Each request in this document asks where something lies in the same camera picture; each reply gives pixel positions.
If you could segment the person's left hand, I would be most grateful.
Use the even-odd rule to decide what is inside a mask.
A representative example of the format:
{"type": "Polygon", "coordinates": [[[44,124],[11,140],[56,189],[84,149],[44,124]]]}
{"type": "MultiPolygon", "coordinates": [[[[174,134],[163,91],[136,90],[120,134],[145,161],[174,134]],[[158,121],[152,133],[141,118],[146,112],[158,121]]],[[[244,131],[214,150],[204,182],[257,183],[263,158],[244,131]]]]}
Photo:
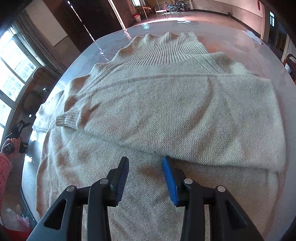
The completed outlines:
{"type": "Polygon", "coordinates": [[[20,138],[8,138],[1,148],[1,154],[7,157],[10,161],[13,161],[19,153],[20,145],[20,138]]]}

